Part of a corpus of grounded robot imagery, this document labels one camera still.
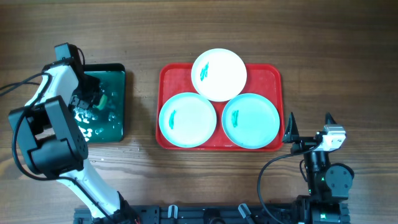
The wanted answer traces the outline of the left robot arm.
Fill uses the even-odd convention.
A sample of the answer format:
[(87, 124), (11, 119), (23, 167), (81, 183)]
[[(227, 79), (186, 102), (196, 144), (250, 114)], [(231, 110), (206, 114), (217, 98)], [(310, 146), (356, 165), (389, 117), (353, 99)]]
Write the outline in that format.
[(18, 169), (39, 181), (67, 186), (90, 210), (93, 223), (139, 223), (137, 213), (88, 160), (88, 145), (70, 106), (100, 103), (100, 81), (74, 59), (46, 65), (35, 95), (10, 111), (12, 155)]

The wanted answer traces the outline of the green dish sponge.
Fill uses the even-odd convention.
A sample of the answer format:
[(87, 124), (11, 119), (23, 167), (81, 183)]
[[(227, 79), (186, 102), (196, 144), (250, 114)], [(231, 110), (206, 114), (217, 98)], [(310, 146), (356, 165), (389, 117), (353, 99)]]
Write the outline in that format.
[(97, 105), (93, 105), (93, 108), (96, 108), (97, 110), (103, 110), (107, 104), (108, 97), (106, 95), (102, 95), (102, 97), (99, 100), (99, 103)]

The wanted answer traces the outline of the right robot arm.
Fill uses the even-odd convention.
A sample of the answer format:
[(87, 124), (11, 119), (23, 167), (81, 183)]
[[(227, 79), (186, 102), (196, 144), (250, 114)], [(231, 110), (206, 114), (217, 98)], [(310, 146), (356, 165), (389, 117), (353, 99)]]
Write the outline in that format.
[(308, 195), (299, 195), (292, 205), (292, 223), (350, 223), (348, 205), (354, 171), (342, 163), (332, 164), (329, 154), (341, 148), (346, 139), (344, 127), (330, 113), (322, 131), (314, 137), (301, 137), (293, 114), (289, 116), (282, 142), (291, 143), (293, 155), (303, 155)]

